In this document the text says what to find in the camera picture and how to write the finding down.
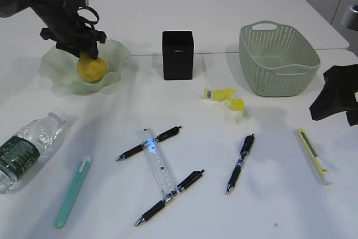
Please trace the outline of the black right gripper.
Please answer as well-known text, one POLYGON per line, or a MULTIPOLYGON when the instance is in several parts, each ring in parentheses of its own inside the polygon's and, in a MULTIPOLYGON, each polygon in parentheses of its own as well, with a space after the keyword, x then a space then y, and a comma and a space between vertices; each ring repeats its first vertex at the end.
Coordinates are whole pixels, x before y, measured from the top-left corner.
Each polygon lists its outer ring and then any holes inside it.
POLYGON ((323 77, 324 86, 309 108, 312 119, 345 112, 349 125, 357 125, 357 65, 334 65, 323 77))

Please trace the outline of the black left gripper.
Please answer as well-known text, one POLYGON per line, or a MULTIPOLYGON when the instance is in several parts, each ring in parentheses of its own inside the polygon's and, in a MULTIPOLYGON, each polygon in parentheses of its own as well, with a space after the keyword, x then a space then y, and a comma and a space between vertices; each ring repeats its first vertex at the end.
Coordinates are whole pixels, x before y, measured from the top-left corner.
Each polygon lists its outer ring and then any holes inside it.
POLYGON ((56 42, 58 50, 80 58, 81 50, 89 50, 92 59, 98 58, 98 43, 105 43, 105 32, 95 29, 98 13, 88 0, 32 0, 32 10, 46 24, 40 32, 44 40, 56 42))

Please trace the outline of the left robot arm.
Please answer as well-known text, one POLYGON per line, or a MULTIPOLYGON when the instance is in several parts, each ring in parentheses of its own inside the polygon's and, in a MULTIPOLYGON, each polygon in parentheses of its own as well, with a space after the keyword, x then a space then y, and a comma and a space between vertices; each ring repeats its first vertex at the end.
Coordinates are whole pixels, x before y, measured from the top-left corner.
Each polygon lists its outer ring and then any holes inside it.
POLYGON ((98 43, 105 43, 106 34, 98 31, 98 13, 88 0, 1 0, 1 17, 11 17, 31 8, 46 25, 40 36, 52 40, 56 48, 79 58, 87 53, 98 57, 98 43))

